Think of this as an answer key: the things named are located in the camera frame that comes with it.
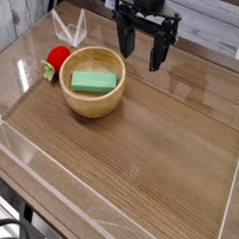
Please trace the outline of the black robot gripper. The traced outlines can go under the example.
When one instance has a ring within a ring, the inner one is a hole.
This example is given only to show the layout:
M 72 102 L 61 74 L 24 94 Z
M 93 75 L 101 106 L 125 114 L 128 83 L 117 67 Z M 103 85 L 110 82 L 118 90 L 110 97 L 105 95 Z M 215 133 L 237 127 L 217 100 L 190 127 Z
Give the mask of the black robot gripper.
M 134 26 L 154 34 L 149 71 L 157 71 L 167 56 L 170 44 L 177 40 L 181 14 L 172 9 L 166 0 L 114 0 L 114 8 L 122 56 L 127 58 L 135 49 Z

